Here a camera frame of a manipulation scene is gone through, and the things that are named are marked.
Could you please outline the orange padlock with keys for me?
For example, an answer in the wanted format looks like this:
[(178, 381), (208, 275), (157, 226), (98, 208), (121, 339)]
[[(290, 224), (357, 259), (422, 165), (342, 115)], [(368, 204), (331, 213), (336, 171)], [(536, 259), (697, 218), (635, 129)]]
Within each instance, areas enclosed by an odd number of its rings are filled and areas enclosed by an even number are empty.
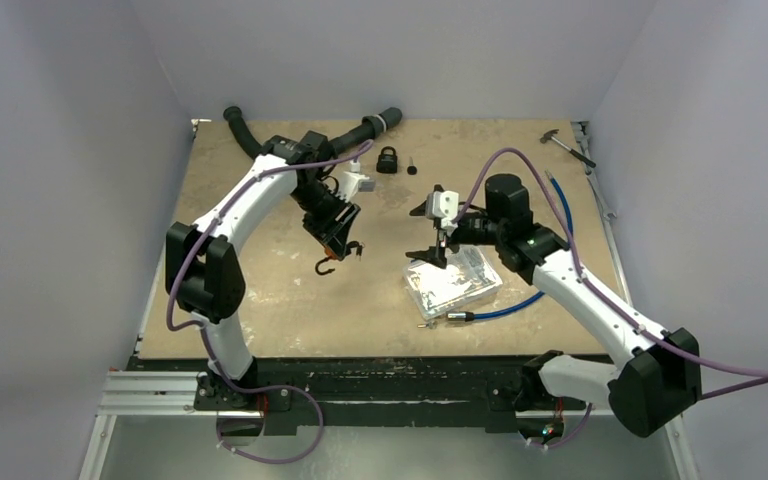
[(355, 255), (360, 258), (363, 254), (365, 244), (359, 241), (350, 241), (346, 244), (342, 254), (334, 253), (329, 249), (325, 249), (326, 256), (315, 263), (314, 271), (319, 276), (326, 276), (335, 271), (334, 268), (324, 269), (324, 266), (330, 262), (342, 262), (347, 257)]

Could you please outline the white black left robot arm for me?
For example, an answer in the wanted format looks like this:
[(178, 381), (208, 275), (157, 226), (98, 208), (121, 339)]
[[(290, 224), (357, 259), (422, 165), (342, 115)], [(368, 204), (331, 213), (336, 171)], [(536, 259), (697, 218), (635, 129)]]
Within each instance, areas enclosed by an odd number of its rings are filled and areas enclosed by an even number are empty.
[(328, 261), (342, 261), (357, 248), (349, 232), (360, 208), (342, 182), (337, 191), (320, 178), (323, 169), (355, 161), (373, 145), (366, 139), (334, 157), (326, 145), (271, 139), (245, 176), (190, 224), (174, 223), (165, 240), (166, 327), (197, 328), (208, 367), (221, 380), (219, 395), (232, 408), (252, 405), (258, 393), (256, 360), (238, 319), (246, 283), (239, 255), (262, 221), (285, 199), (303, 211), (303, 228)]

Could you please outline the black padlock key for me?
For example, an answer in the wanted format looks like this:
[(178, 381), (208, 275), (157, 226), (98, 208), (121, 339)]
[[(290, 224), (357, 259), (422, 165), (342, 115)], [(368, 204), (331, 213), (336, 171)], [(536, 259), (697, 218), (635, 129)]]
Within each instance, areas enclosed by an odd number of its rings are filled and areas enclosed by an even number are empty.
[(414, 159), (412, 157), (410, 157), (408, 160), (408, 166), (406, 171), (410, 176), (414, 176), (418, 173), (418, 168), (416, 167)]

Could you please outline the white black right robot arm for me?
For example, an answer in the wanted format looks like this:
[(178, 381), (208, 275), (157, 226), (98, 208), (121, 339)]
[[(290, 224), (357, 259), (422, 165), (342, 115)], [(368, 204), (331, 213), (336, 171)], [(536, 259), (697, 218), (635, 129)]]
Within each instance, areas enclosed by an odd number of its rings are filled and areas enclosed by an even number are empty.
[(562, 306), (611, 360), (587, 361), (560, 351), (540, 355), (524, 366), (513, 407), (576, 399), (609, 408), (630, 433), (646, 438), (700, 400), (700, 368), (690, 359), (699, 344), (690, 332), (669, 331), (602, 291), (599, 279), (574, 258), (571, 244), (534, 220), (518, 176), (494, 174), (484, 191), (484, 206), (462, 213), (469, 202), (435, 186), (410, 212), (432, 221), (435, 243), (408, 258), (444, 268), (448, 251), (493, 247), (508, 270)]

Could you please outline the black padlock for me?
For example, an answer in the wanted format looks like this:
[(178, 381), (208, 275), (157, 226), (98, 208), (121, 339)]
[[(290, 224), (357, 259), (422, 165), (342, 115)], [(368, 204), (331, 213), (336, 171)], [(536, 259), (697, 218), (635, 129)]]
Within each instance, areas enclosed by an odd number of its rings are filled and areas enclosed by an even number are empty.
[(377, 173), (393, 175), (398, 172), (398, 155), (392, 146), (384, 146), (377, 157), (375, 169)]

